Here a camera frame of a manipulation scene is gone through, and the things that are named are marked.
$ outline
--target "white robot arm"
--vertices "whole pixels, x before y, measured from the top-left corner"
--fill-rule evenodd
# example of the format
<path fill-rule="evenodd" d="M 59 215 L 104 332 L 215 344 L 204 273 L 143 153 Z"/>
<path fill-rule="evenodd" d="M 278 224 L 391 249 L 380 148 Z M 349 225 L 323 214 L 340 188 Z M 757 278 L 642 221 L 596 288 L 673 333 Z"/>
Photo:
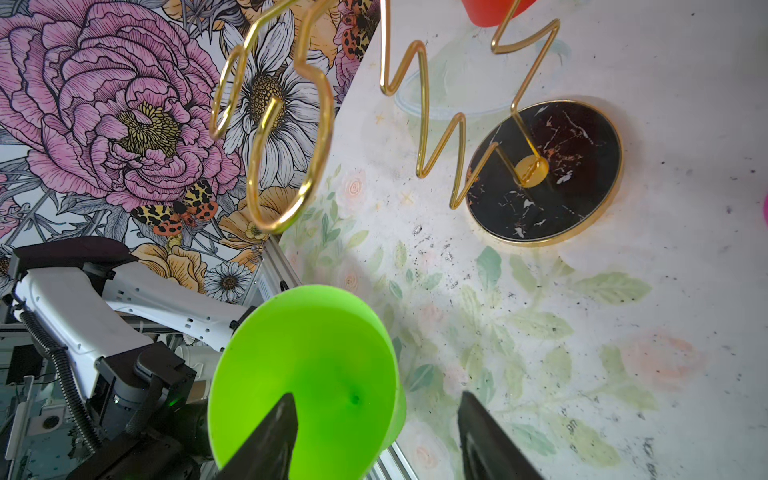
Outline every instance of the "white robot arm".
<path fill-rule="evenodd" d="M 192 335 L 222 352 L 253 310 L 158 276 L 135 261 L 121 243 L 97 237 L 72 240 L 77 243 L 64 240 L 17 249 L 9 273 L 18 278 L 12 302 L 16 319 L 24 310 L 33 312 L 67 347 L 83 398 L 94 392 L 100 358 L 151 343 L 116 312 Z M 104 252 L 105 246 L 114 251 Z"/>

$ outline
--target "table surface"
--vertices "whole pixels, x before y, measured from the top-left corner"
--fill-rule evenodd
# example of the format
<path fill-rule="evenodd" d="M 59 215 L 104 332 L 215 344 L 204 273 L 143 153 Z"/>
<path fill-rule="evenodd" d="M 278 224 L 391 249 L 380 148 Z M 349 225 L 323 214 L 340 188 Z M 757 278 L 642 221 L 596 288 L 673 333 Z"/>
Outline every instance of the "table surface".
<path fill-rule="evenodd" d="M 464 111 L 469 159 L 538 48 L 491 55 L 494 29 L 459 0 L 393 3 L 393 67 L 416 38 L 430 55 L 429 151 Z M 538 0 L 505 38 L 556 17 L 522 104 L 584 101 L 620 132 L 624 179 L 595 225 L 525 249 L 450 210 L 455 140 L 417 179 L 418 78 L 382 95 L 377 32 L 282 248 L 304 283 L 347 288 L 386 324 L 421 480 L 463 478 L 464 389 L 545 478 L 764 478 L 768 4 Z"/>

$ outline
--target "green funnel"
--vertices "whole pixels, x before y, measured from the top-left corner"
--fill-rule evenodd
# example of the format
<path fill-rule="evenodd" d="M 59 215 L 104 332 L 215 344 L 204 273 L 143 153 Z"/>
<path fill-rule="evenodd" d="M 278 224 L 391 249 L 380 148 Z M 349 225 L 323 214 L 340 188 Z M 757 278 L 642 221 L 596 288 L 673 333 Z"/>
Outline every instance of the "green funnel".
<path fill-rule="evenodd" d="M 360 480 L 406 417 L 384 325 L 361 299 L 331 286 L 287 290 L 237 329 L 208 399 L 220 468 L 287 392 L 299 417 L 291 480 Z"/>

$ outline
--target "gold wire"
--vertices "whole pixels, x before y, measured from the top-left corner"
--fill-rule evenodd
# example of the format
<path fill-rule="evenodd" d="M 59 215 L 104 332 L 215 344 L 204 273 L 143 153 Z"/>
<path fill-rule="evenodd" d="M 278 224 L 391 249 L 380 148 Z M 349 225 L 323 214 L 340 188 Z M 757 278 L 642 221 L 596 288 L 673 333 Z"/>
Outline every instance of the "gold wire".
<path fill-rule="evenodd" d="M 515 99 L 512 101 L 512 105 L 511 105 L 511 115 L 515 119 L 515 122 L 517 123 L 518 127 L 520 128 L 523 135 L 525 136 L 525 140 L 528 143 L 528 146 L 531 148 L 533 155 L 535 155 L 536 157 L 536 161 L 533 164 L 531 164 L 531 166 L 522 175 L 520 175 L 520 173 L 517 172 L 517 170 L 515 169 L 515 166 L 511 164 L 511 161 L 509 160 L 509 158 L 507 158 L 507 156 L 504 155 L 503 150 L 498 146 L 497 143 L 494 142 L 488 145 L 488 148 L 485 150 L 485 153 L 483 154 L 480 161 L 478 162 L 478 165 L 475 171 L 473 171 L 469 175 L 469 177 L 467 178 L 467 181 L 464 184 L 464 188 L 461 190 L 459 189 L 461 188 L 461 178 L 462 178 L 462 172 L 464 170 L 464 156 L 465 156 L 465 150 L 466 150 L 466 130 L 467 130 L 466 116 L 463 113 L 457 113 L 456 115 L 453 116 L 453 119 L 451 119 L 451 123 L 445 129 L 445 133 L 443 133 L 442 137 L 440 138 L 440 141 L 438 142 L 437 147 L 435 147 L 435 150 L 432 152 L 432 155 L 429 157 L 429 160 L 427 161 L 426 165 L 424 165 L 424 160 L 426 158 L 426 150 L 427 150 L 427 136 L 429 133 L 429 70 L 427 67 L 426 46 L 424 45 L 424 42 L 422 42 L 421 40 L 412 41 L 411 44 L 406 49 L 406 53 L 403 55 L 402 60 L 400 61 L 400 65 L 398 66 L 397 71 L 395 72 L 394 78 L 390 81 L 389 80 L 389 56 L 390 56 L 389 39 L 392 36 L 391 35 L 392 21 L 390 18 L 391 15 L 390 15 L 389 0 L 382 0 L 381 2 L 382 57 L 381 57 L 381 75 L 379 77 L 379 86 L 381 87 L 382 93 L 384 95 L 391 97 L 392 95 L 395 94 L 395 92 L 397 92 L 397 89 L 400 87 L 400 84 L 402 83 L 403 78 L 406 76 L 406 71 L 408 70 L 408 67 L 411 65 L 413 58 L 417 54 L 419 55 L 419 80 L 421 81 L 421 90 L 422 90 L 422 121 L 421 121 L 421 129 L 419 131 L 419 152 L 416 158 L 416 176 L 418 178 L 424 178 L 429 174 L 429 172 L 432 170 L 432 167 L 435 166 L 435 162 L 437 161 L 438 157 L 440 156 L 443 149 L 445 148 L 445 145 L 448 143 L 448 139 L 451 137 L 453 131 L 456 129 L 456 126 L 457 125 L 459 126 L 458 161 L 456 163 L 456 176 L 453 181 L 453 190 L 451 192 L 451 200 L 449 202 L 449 206 L 453 210 L 458 208 L 461 202 L 466 198 L 467 193 L 469 192 L 470 186 L 475 180 L 477 180 L 477 177 L 480 174 L 480 171 L 485 166 L 485 163 L 491 157 L 491 154 L 493 154 L 493 152 L 499 153 L 499 157 L 502 159 L 502 161 L 505 162 L 507 168 L 515 175 L 515 179 L 520 186 L 525 186 L 526 184 L 528 184 L 534 172 L 538 168 L 543 167 L 541 165 L 541 162 L 546 162 L 546 160 L 541 156 L 538 149 L 536 148 L 533 138 L 531 137 L 531 133 L 528 131 L 528 127 L 525 125 L 524 121 L 520 117 L 520 114 L 518 113 L 518 106 L 520 104 L 520 100 L 522 99 L 523 94 L 525 93 L 525 90 L 528 88 L 528 85 L 531 83 L 531 80 L 536 74 L 536 71 L 538 70 L 539 65 L 541 65 L 541 62 L 544 60 L 545 55 L 549 51 L 549 48 L 552 46 L 552 42 L 554 41 L 554 38 L 557 36 L 558 31 L 560 30 L 560 20 L 558 19 L 553 20 L 552 22 L 549 23 L 549 25 L 544 27 L 542 30 L 536 32 L 535 34 L 531 35 L 530 37 L 526 38 L 525 40 L 521 40 L 517 43 L 510 44 L 510 45 L 499 45 L 498 43 L 501 40 L 502 35 L 504 34 L 504 31 L 507 28 L 507 25 L 509 24 L 510 19 L 515 15 L 515 12 L 517 11 L 518 6 L 520 5 L 520 1 L 521 0 L 515 0 L 515 3 L 509 9 L 509 13 L 507 13 L 507 16 L 505 17 L 504 21 L 496 29 L 496 33 L 494 33 L 493 39 L 491 41 L 491 51 L 497 55 L 512 53 L 514 51 L 521 50 L 525 47 L 528 47 L 529 45 L 534 44 L 539 38 L 549 33 L 549 38 L 544 43 L 544 47 L 541 49 L 541 52 L 539 52 L 538 57 L 536 58 L 536 61 L 534 62 L 534 64 L 531 66 L 531 70 L 528 72 L 528 75 L 525 77 L 525 80 L 523 80 L 523 83 L 520 86 L 518 93 L 515 95 Z"/>
<path fill-rule="evenodd" d="M 282 0 L 266 12 L 262 12 L 261 16 L 250 26 L 243 44 L 236 46 L 232 50 L 232 53 L 230 53 L 230 56 L 221 71 L 221 77 L 214 95 L 212 113 L 210 116 L 210 125 L 208 129 L 210 136 L 214 140 L 221 138 L 227 131 L 232 114 L 235 108 L 237 108 L 237 100 L 240 96 L 240 91 L 243 88 L 248 55 L 251 55 L 251 52 L 257 46 L 259 39 L 258 31 L 298 1 L 299 0 Z M 253 218 L 253 223 L 256 225 L 256 228 L 264 233 L 282 233 L 287 230 L 296 220 L 298 215 L 306 208 L 306 205 L 310 203 L 313 194 L 323 177 L 326 161 L 328 160 L 328 152 L 330 151 L 331 137 L 333 136 L 333 93 L 325 74 L 318 68 L 306 63 L 306 54 L 310 48 L 310 29 L 323 15 L 325 10 L 330 8 L 331 5 L 335 5 L 336 2 L 337 0 L 322 0 L 315 2 L 307 11 L 306 18 L 299 29 L 293 67 L 296 69 L 296 73 L 311 81 L 315 87 L 317 87 L 320 106 L 317 142 L 315 143 L 315 151 L 312 154 L 312 160 L 310 161 L 310 167 L 306 172 L 304 182 L 301 184 L 301 187 L 299 187 L 299 191 L 293 198 L 291 205 L 276 220 L 268 220 L 261 213 L 259 202 L 259 167 L 261 165 L 266 139 L 274 128 L 275 120 L 277 119 L 280 110 L 284 108 L 282 100 L 275 97 L 270 99 L 270 103 L 267 105 L 266 110 L 261 116 L 259 127 L 253 138 L 253 146 L 251 147 L 250 161 L 248 163 L 246 199 L 248 211 Z M 222 119 L 217 122 L 224 86 L 227 84 L 227 79 L 229 78 L 235 63 L 237 63 L 237 69 L 234 72 L 232 90 L 229 99 L 227 100 L 227 107 L 223 111 Z"/>

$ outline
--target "round base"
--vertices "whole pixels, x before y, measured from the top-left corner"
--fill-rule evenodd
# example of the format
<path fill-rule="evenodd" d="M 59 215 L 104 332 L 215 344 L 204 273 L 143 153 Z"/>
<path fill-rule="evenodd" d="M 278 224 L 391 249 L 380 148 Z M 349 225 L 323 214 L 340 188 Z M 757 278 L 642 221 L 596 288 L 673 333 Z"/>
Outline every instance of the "round base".
<path fill-rule="evenodd" d="M 467 204 L 491 235 L 523 247 L 542 247 L 580 233 L 607 209 L 621 180 L 621 140 L 601 112 L 577 101 L 546 101 L 520 111 L 520 116 L 547 160 L 549 174 L 522 188 L 493 154 L 470 187 Z M 510 117 L 480 143 L 469 171 L 492 141 L 516 164 L 516 171 L 531 156 Z"/>

